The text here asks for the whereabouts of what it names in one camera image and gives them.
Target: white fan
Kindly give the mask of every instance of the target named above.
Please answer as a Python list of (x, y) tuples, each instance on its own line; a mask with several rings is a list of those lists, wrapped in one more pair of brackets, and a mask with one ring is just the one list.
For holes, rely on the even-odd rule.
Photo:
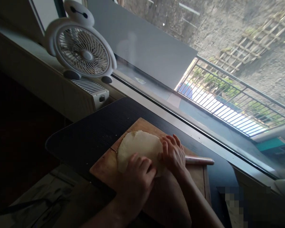
[(94, 28), (92, 13), (78, 2), (64, 2), (69, 18), (52, 21), (44, 37), (44, 47), (66, 69), (68, 79), (102, 77), (111, 83), (113, 69), (117, 68), (114, 53), (107, 41)]

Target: sticker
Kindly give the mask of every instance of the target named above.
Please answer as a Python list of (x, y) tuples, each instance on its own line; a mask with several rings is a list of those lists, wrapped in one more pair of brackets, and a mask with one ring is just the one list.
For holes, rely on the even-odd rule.
[(137, 77), (135, 77), (136, 78), (136, 80), (140, 83), (140, 84), (145, 84), (146, 82), (144, 81), (144, 80), (142, 80), (142, 79), (138, 79)]

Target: hand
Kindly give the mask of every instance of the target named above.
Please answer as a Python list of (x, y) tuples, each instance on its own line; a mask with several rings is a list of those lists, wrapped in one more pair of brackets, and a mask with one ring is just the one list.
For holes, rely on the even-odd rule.
[(186, 170), (184, 147), (176, 135), (162, 138), (162, 150), (163, 153), (159, 153), (158, 158), (175, 177)]
[(133, 154), (123, 174), (115, 200), (122, 216), (130, 222), (135, 219), (146, 203), (154, 185), (156, 168), (146, 157)]

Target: dough ball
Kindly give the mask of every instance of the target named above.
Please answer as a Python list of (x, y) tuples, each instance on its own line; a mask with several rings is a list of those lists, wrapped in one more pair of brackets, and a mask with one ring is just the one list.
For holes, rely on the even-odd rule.
[(157, 168), (156, 177), (162, 175), (164, 166), (157, 159), (158, 153), (162, 152), (162, 143), (157, 136), (141, 130), (126, 134), (122, 140), (117, 150), (118, 171), (126, 171), (129, 158), (136, 152), (139, 157), (145, 156), (152, 160)]

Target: forearm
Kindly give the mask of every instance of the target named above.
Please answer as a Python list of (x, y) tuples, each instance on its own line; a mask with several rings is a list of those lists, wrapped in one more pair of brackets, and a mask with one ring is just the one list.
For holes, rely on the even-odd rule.
[(192, 227), (224, 227), (192, 180), (188, 170), (177, 172), (175, 177), (185, 197), (192, 220)]
[(123, 213), (116, 199), (113, 199), (104, 209), (84, 223), (81, 228), (122, 228), (126, 227), (129, 223), (130, 220)]

